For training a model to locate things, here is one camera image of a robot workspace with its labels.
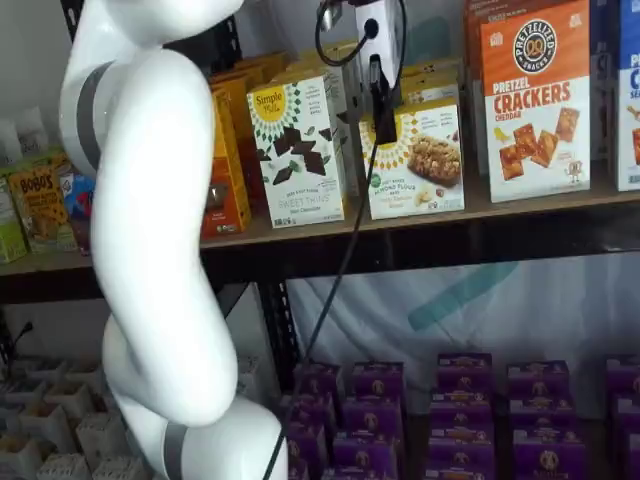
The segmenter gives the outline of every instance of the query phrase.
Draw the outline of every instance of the chocolate image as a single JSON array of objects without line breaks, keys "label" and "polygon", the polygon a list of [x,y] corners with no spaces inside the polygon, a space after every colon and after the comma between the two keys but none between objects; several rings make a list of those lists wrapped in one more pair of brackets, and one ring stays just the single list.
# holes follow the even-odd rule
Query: chocolate image
[{"label": "chocolate image", "polygon": [[291,167],[285,167],[278,172],[276,178],[273,179],[273,185],[279,185],[282,182],[286,182],[291,178],[293,169]]},{"label": "chocolate image", "polygon": [[307,152],[304,154],[304,164],[307,167],[307,172],[315,173],[316,175],[325,176],[327,174],[324,169],[324,162],[322,161],[322,155],[318,152]]},{"label": "chocolate image", "polygon": [[315,145],[316,142],[314,141],[298,142],[293,146],[291,153],[293,155],[304,155],[305,153],[310,152]]}]

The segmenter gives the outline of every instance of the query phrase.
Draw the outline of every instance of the pretzel logo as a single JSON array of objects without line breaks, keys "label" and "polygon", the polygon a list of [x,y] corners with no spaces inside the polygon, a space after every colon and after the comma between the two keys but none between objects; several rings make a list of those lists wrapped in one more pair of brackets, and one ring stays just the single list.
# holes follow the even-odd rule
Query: pretzel logo
[{"label": "pretzel logo", "polygon": [[556,32],[545,20],[525,23],[513,41],[513,58],[524,73],[545,71],[556,56],[558,41]]}]

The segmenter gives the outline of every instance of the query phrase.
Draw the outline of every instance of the black cable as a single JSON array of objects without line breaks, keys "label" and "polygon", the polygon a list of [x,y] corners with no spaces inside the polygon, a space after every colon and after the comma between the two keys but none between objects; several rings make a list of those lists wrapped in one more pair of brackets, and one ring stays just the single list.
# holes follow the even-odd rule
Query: black cable
[{"label": "black cable", "polygon": [[[323,2],[323,6],[320,9],[319,13],[318,13],[318,20],[316,23],[316,49],[318,50],[318,54],[320,55],[320,58],[325,61],[326,56],[324,55],[324,53],[322,52],[322,46],[320,45],[320,22],[322,20],[322,17],[324,16],[324,13],[327,10],[327,7],[329,5],[331,0],[325,0]],[[405,57],[405,50],[407,47],[407,10],[404,4],[404,0],[398,0],[398,3],[400,4],[400,10],[402,11],[402,50],[400,52],[400,63],[398,64],[398,73],[396,75],[396,82],[393,86],[393,88],[391,89],[391,92],[389,93],[389,97],[386,99],[383,107],[381,114],[384,113],[388,108],[391,107],[392,103],[393,103],[393,94],[396,91],[396,89],[398,88],[398,86],[400,85],[400,78],[402,77],[402,70],[404,68],[404,57]],[[362,49],[362,46],[364,46],[364,43],[367,41],[367,37],[364,37],[362,40],[360,40],[360,42],[358,43],[358,47],[356,47],[356,49],[349,54],[348,57],[345,57],[345,59],[351,57],[349,59],[352,60],[359,52],[360,49]],[[330,62],[332,63],[336,63],[334,60],[328,59]],[[339,65],[333,65],[332,63],[326,62],[329,66],[342,66],[344,64],[339,64]],[[329,295],[327,296],[327,299],[325,300],[324,306],[322,307],[322,311],[320,312],[320,316],[318,317],[318,321],[316,322],[316,326],[313,329],[313,332],[311,334],[311,338],[309,339],[309,347],[307,348],[307,351],[304,354],[304,357],[302,359],[301,365],[302,365],[302,371],[304,372],[307,367],[309,366],[310,360],[311,360],[311,352],[313,350],[313,347],[315,346],[316,340],[318,339],[318,335],[320,334],[320,330],[322,329],[322,326],[324,325],[324,322],[327,318],[327,315],[329,313],[329,309],[331,308],[331,305],[333,304],[333,299],[336,296],[336,293],[338,291],[338,287],[340,286],[340,283],[342,283],[342,277],[344,277],[345,272],[347,271],[347,267],[349,266],[349,262],[351,261],[351,257],[353,256],[353,252],[355,250],[356,244],[358,243],[358,236],[360,235],[360,224],[362,223],[362,218],[364,216],[364,210],[365,207],[368,203],[369,200],[369,186],[371,185],[371,176],[373,174],[373,164],[375,162],[376,159],[376,154],[378,153],[378,139],[376,138],[375,143],[373,144],[373,150],[371,151],[371,158],[369,159],[369,170],[367,171],[367,179],[366,179],[366,184],[365,184],[365,190],[362,192],[362,200],[360,200],[360,205],[358,207],[358,214],[356,216],[356,222],[353,226],[353,231],[351,233],[351,238],[349,240],[349,245],[347,246],[347,250],[344,254],[344,257],[342,258],[342,262],[340,264],[340,268],[338,269],[338,273],[336,275],[335,280],[333,281],[333,285],[331,286],[331,290],[329,291]],[[291,423],[291,415],[293,414],[293,410],[294,410],[294,406],[296,403],[296,400],[298,399],[299,395],[300,395],[300,389],[302,388],[302,382],[301,381],[297,381],[295,383],[294,389],[293,389],[293,393],[291,394],[291,401],[289,402],[289,407],[287,408],[287,412],[285,414],[285,418],[282,422],[282,428],[280,429],[280,434],[278,435],[278,440],[276,441],[276,445],[273,449],[273,452],[271,453],[271,458],[269,459],[269,464],[267,465],[267,469],[265,471],[263,480],[269,480],[269,478],[271,477],[271,473],[273,472],[273,468],[276,464],[276,460],[278,458],[278,453],[280,452],[280,448],[282,447],[282,443],[284,442],[284,439],[287,435],[287,430],[289,428],[289,424]]]}]

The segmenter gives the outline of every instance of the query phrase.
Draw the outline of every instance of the cardboard box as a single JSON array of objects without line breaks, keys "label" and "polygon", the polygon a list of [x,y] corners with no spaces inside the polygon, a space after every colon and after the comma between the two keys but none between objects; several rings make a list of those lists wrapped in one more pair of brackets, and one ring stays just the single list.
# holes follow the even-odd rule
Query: cardboard box
[{"label": "cardboard box", "polygon": [[27,245],[22,237],[9,184],[0,177],[0,264],[13,262],[26,254]]},{"label": "cardboard box", "polygon": [[436,389],[430,415],[434,425],[486,425],[493,418],[491,398],[486,392]]},{"label": "cardboard box", "polygon": [[344,220],[342,149],[324,71],[294,72],[248,95],[274,228]]},{"label": "cardboard box", "polygon": [[[395,143],[378,147],[369,187],[371,218],[464,209],[458,107],[453,98],[400,107]],[[364,168],[375,144],[371,117],[360,122]]]},{"label": "cardboard box", "polygon": [[90,413],[76,428],[76,435],[91,471],[108,455],[131,454],[119,415]]},{"label": "cardboard box", "polygon": [[212,99],[216,131],[211,183],[202,222],[203,239],[243,232],[251,221],[229,95],[225,90],[218,90],[212,93]]},{"label": "cardboard box", "polygon": [[619,8],[615,178],[622,191],[640,188],[640,5],[637,0],[620,0]]},{"label": "cardboard box", "polygon": [[566,395],[570,392],[569,367],[564,361],[507,365],[509,394]]},{"label": "cardboard box", "polygon": [[396,441],[382,433],[345,432],[333,441],[336,466],[373,470],[385,478],[398,478]]},{"label": "cardboard box", "polygon": [[493,391],[490,353],[441,353],[436,371],[438,388]]},{"label": "cardboard box", "polygon": [[578,431],[536,428],[513,432],[518,478],[587,478],[587,451]]},{"label": "cardboard box", "polygon": [[491,200],[589,189],[588,1],[480,30]]},{"label": "cardboard box", "polygon": [[451,465],[494,467],[493,425],[432,427],[429,459]]}]

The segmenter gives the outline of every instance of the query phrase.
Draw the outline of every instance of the purple snack box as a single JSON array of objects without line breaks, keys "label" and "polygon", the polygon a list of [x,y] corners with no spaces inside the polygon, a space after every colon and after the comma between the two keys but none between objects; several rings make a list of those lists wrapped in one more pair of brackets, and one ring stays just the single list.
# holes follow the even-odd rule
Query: purple snack box
[{"label": "purple snack box", "polygon": [[424,480],[494,480],[492,468],[480,465],[451,465],[448,463],[427,462]]},{"label": "purple snack box", "polygon": [[429,459],[451,465],[494,467],[493,425],[431,428]]},{"label": "purple snack box", "polygon": [[568,395],[512,397],[509,399],[509,415],[514,428],[572,427],[576,423],[573,401]]},{"label": "purple snack box", "polygon": [[486,392],[435,390],[431,394],[434,425],[484,425],[492,422],[491,401]]},{"label": "purple snack box", "polygon": [[327,466],[327,447],[323,425],[291,422],[287,431],[289,458],[304,460],[311,480],[319,480]]},{"label": "purple snack box", "polygon": [[383,433],[339,431],[333,440],[335,464],[373,470],[381,477],[398,478],[395,439]]},{"label": "purple snack box", "polygon": [[514,430],[513,454],[517,478],[587,478],[587,451],[575,430]]},{"label": "purple snack box", "polygon": [[569,367],[564,361],[512,363],[507,366],[509,395],[567,395]]},{"label": "purple snack box", "polygon": [[441,353],[438,355],[438,388],[491,392],[491,365],[489,353]]}]

